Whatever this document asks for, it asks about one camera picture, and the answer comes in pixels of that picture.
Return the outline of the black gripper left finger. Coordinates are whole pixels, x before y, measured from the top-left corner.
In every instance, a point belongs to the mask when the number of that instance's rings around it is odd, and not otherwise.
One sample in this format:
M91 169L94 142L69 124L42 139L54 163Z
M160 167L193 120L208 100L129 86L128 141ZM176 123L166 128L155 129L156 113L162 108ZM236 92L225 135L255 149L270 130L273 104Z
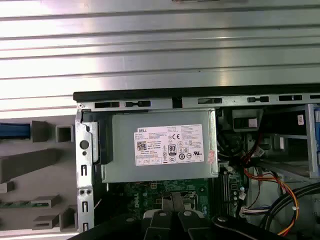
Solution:
M73 240L170 240L175 218L174 193L162 195L162 209L148 210L139 219L131 213L118 215L89 230L73 236Z

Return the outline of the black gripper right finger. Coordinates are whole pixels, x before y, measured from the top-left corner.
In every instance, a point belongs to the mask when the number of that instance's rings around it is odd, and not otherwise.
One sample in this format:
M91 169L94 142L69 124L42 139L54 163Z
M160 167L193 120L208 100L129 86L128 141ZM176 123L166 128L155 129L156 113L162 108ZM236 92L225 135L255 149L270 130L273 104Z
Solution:
M190 240L283 240L284 238L232 216L208 220L186 209L180 192L174 193L174 210Z

